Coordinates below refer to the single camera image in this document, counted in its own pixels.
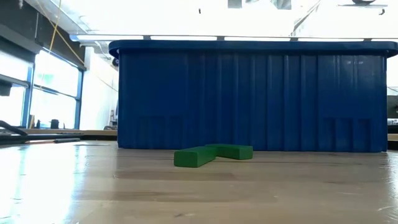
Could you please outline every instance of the ribbed bin side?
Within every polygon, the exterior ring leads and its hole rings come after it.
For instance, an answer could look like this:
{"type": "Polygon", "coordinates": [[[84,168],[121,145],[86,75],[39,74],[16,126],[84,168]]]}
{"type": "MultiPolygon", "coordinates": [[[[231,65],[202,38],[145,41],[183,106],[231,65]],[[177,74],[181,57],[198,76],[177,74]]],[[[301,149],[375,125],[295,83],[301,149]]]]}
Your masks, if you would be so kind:
{"type": "Polygon", "coordinates": [[[119,59],[119,147],[386,150],[385,57],[158,51],[119,59]]]}

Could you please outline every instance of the blue plastic bin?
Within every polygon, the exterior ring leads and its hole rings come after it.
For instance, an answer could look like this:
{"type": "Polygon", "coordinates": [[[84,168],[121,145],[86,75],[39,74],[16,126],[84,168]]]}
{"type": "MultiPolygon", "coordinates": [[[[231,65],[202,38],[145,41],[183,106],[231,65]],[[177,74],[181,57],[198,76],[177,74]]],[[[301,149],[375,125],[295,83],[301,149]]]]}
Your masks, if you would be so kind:
{"type": "Polygon", "coordinates": [[[387,149],[395,42],[119,40],[118,143],[262,151],[387,149]]]}

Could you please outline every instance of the bin rim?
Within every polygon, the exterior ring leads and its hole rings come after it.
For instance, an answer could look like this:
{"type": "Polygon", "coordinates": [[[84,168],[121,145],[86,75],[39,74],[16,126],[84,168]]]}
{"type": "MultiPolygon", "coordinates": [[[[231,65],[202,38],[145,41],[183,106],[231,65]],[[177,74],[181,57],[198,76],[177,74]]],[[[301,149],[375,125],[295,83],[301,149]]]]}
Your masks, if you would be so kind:
{"type": "Polygon", "coordinates": [[[115,40],[109,53],[119,58],[119,49],[128,50],[231,50],[315,55],[380,55],[398,54],[393,41],[305,42],[305,41],[225,41],[225,40],[115,40]]]}

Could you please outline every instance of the wall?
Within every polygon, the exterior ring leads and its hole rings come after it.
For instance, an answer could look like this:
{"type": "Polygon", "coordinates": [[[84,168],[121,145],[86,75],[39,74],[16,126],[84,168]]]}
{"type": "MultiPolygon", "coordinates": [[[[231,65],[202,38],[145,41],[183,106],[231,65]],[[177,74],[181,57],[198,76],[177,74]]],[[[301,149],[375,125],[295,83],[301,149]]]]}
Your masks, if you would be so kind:
{"type": "Polygon", "coordinates": [[[109,123],[110,111],[118,102],[119,73],[86,48],[81,99],[80,129],[102,130],[109,123]]]}

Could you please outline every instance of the green wooden block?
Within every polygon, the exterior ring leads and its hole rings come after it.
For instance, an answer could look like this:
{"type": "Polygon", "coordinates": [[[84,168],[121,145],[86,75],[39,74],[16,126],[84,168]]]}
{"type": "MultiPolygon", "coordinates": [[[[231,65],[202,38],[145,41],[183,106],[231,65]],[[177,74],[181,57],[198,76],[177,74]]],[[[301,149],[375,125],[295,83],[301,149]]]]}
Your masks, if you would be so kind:
{"type": "Polygon", "coordinates": [[[207,144],[206,146],[217,149],[217,156],[230,159],[252,159],[252,146],[238,146],[231,144],[207,144]]]}
{"type": "Polygon", "coordinates": [[[200,167],[216,158],[216,148],[193,147],[174,152],[174,165],[177,167],[200,167]]]}

